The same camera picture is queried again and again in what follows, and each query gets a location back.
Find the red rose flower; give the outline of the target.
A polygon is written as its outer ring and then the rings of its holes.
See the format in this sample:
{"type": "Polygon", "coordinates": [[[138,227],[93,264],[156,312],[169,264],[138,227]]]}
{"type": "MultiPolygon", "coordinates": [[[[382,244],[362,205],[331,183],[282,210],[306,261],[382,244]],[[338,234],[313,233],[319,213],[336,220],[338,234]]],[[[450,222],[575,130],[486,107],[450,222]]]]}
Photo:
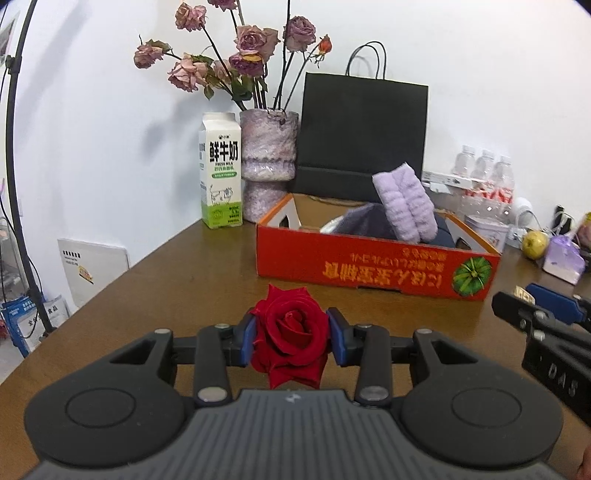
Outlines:
{"type": "Polygon", "coordinates": [[[328,361],[328,314],[307,288],[270,285],[252,309],[256,318],[252,368],[264,373],[271,389],[294,381],[318,389],[328,361]]]}

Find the lilac fluffy towel roll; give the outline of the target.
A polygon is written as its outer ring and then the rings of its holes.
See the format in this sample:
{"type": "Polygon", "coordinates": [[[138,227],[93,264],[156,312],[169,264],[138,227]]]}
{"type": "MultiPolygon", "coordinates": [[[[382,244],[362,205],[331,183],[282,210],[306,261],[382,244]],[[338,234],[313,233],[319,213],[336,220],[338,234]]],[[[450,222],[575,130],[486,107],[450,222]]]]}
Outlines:
{"type": "Polygon", "coordinates": [[[377,173],[372,180],[387,220],[400,241],[418,244],[436,238],[435,206],[408,163],[377,173]]]}

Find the purple tissue pack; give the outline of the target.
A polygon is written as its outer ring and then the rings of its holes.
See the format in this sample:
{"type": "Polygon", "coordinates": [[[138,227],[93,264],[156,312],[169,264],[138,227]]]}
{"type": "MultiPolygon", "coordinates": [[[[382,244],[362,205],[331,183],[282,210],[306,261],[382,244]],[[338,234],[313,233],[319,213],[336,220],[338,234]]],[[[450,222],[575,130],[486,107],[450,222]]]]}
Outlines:
{"type": "Polygon", "coordinates": [[[542,269],[571,285],[576,285],[585,270],[579,248],[566,235],[554,236],[547,247],[542,269]]]}

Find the yellow green apple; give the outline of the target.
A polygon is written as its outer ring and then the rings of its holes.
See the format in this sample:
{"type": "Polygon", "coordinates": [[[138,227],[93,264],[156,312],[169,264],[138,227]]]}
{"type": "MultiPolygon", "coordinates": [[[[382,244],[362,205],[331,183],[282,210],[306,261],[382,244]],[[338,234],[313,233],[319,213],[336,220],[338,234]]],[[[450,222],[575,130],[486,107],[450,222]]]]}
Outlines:
{"type": "Polygon", "coordinates": [[[549,243],[549,236],[545,232],[530,230],[523,236],[521,251],[526,258],[537,261],[544,257],[549,243]]]}

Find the colourful snack packet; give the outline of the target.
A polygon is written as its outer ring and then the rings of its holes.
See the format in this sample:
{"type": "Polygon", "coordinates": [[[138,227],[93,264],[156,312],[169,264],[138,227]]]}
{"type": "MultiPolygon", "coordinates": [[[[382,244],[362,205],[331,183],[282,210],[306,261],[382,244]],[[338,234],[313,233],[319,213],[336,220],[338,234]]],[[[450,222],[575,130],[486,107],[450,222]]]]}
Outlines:
{"type": "Polygon", "coordinates": [[[573,240],[581,249],[591,251],[591,212],[587,212],[579,222],[573,240]]]}

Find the white round device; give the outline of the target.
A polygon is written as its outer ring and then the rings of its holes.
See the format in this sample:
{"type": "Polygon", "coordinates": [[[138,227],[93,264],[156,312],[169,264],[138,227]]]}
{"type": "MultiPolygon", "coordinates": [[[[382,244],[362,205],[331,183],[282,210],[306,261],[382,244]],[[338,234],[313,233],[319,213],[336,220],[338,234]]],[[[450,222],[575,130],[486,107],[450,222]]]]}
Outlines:
{"type": "Polygon", "coordinates": [[[506,235],[506,244],[520,249],[523,238],[528,233],[528,228],[535,219],[533,205],[525,197],[517,197],[513,200],[509,212],[509,228],[506,235]]]}

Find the dark navy case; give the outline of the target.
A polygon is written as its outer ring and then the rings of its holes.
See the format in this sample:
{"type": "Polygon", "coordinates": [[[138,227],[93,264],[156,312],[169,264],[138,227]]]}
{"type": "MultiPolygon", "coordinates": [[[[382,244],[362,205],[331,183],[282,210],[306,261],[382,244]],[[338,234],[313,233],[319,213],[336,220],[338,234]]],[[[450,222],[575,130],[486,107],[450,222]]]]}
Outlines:
{"type": "Polygon", "coordinates": [[[448,228],[446,218],[441,216],[439,213],[435,214],[435,219],[438,226],[438,231],[434,240],[430,242],[431,245],[435,245],[441,248],[455,247],[455,241],[448,228]]]}

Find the water bottle right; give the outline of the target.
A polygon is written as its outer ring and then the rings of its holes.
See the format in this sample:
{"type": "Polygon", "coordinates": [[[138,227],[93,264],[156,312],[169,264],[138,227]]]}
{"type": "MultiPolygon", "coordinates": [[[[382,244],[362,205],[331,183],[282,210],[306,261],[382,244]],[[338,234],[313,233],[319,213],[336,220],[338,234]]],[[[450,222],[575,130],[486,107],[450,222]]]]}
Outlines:
{"type": "Polygon", "coordinates": [[[490,181],[493,186],[491,200],[497,208],[498,217],[502,220],[508,220],[515,191],[514,171],[509,157],[500,157],[500,160],[493,167],[490,181]]]}

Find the water bottle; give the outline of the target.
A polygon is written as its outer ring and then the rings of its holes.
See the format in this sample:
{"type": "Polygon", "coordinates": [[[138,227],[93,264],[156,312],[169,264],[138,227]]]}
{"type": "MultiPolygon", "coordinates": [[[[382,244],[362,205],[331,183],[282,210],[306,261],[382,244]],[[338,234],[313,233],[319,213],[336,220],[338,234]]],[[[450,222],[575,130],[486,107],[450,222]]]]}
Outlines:
{"type": "Polygon", "coordinates": [[[509,157],[500,157],[500,160],[493,167],[490,181],[493,186],[491,200],[497,208],[498,217],[502,220],[508,220],[515,191],[514,171],[509,157]]]}
{"type": "Polygon", "coordinates": [[[495,154],[492,151],[484,150],[476,160],[471,173],[473,189],[469,196],[478,201],[491,199],[494,194],[495,184],[492,180],[492,171],[495,164],[495,154]]]}
{"type": "Polygon", "coordinates": [[[456,156],[452,173],[463,178],[470,178],[476,162],[475,148],[464,145],[456,156]]]}

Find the clear jar with oats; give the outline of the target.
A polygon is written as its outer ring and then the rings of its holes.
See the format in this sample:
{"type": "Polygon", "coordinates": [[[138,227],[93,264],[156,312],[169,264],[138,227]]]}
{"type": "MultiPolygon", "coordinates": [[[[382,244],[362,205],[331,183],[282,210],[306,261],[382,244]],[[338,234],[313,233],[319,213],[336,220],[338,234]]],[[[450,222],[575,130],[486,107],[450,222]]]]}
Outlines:
{"type": "Polygon", "coordinates": [[[429,198],[439,210],[460,214],[464,190],[445,184],[431,184],[426,188],[429,198]]]}

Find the water bottle middle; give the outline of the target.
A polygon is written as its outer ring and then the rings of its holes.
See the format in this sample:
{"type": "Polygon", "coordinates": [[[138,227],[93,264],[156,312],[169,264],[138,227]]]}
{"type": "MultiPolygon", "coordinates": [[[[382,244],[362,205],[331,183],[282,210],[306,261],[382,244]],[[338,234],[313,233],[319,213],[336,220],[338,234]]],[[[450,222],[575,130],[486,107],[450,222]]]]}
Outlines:
{"type": "Polygon", "coordinates": [[[495,164],[495,154],[492,151],[484,150],[476,160],[471,173],[473,189],[469,196],[478,201],[491,199],[494,194],[495,184],[492,180],[492,171],[495,164]]]}

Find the blue white box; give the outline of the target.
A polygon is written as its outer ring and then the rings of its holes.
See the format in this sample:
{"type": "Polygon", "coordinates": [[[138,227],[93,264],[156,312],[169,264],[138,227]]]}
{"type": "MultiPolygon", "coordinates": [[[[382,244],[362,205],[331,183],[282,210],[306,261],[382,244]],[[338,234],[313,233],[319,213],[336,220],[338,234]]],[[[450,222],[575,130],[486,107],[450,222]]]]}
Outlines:
{"type": "MultiPolygon", "coordinates": [[[[44,308],[54,328],[60,327],[69,318],[68,307],[62,296],[45,301],[44,308]]],[[[45,335],[45,328],[34,303],[27,296],[22,296],[3,303],[1,314],[13,345],[26,358],[45,335]]]]}

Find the white green milk carton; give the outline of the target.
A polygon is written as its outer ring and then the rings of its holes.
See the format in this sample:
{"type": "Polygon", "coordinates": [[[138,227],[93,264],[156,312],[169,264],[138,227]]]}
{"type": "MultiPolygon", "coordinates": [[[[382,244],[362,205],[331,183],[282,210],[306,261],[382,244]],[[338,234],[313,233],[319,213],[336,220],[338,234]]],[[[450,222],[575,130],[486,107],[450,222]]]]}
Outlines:
{"type": "Polygon", "coordinates": [[[242,128],[235,113],[204,114],[198,159],[205,225],[211,229],[242,225],[242,128]]]}

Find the black paper bag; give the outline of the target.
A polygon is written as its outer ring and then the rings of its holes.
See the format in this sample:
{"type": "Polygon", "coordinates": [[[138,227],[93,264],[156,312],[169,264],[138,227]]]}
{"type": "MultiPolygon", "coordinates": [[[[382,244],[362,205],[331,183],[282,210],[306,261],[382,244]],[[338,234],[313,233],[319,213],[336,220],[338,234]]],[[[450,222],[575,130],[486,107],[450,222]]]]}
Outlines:
{"type": "Polygon", "coordinates": [[[406,163],[421,176],[428,102],[422,84],[308,73],[290,191],[377,202],[375,174],[406,163]]]}

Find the purple drawstring pouch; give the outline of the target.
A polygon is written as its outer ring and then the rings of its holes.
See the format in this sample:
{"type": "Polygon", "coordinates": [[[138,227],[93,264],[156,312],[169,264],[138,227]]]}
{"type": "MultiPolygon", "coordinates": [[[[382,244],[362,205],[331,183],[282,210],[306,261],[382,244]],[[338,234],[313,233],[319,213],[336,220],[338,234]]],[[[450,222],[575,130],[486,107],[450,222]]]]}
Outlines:
{"type": "Polygon", "coordinates": [[[367,203],[349,209],[335,225],[332,233],[386,240],[398,239],[386,216],[384,206],[377,203],[367,203]]]}

